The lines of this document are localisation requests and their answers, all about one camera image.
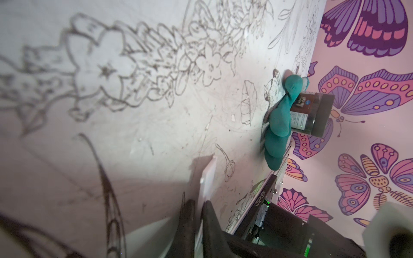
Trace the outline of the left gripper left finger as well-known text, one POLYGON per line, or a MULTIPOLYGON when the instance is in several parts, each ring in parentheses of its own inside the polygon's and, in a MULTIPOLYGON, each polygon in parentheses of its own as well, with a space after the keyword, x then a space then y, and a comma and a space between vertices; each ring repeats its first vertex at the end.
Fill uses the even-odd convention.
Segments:
POLYGON ((193 258, 195 254, 195 201, 181 207, 179 223, 166 258, 193 258))

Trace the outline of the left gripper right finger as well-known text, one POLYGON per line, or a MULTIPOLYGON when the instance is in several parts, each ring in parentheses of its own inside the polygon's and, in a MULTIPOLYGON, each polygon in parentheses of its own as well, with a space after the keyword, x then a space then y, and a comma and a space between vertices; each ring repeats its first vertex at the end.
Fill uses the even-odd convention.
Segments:
POLYGON ((211 201, 202 209, 204 258, 302 258, 282 249, 260 246, 221 230, 211 201))

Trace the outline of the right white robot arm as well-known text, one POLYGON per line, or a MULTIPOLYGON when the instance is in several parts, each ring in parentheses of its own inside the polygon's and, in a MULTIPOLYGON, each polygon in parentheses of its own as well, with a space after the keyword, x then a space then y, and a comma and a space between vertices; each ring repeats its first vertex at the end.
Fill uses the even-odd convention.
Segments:
POLYGON ((413 255, 413 210, 395 203, 383 204, 363 232, 365 246, 344 237, 323 219, 309 212, 302 219, 271 203, 276 175, 254 185, 256 197, 232 241, 247 258, 410 258, 413 255))

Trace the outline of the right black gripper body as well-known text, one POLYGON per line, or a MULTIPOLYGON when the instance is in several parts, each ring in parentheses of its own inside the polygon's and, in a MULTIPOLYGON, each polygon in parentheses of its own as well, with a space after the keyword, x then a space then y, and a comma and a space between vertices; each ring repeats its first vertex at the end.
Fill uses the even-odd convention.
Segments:
POLYGON ((413 256, 413 209, 385 203, 362 233, 368 258, 413 256))

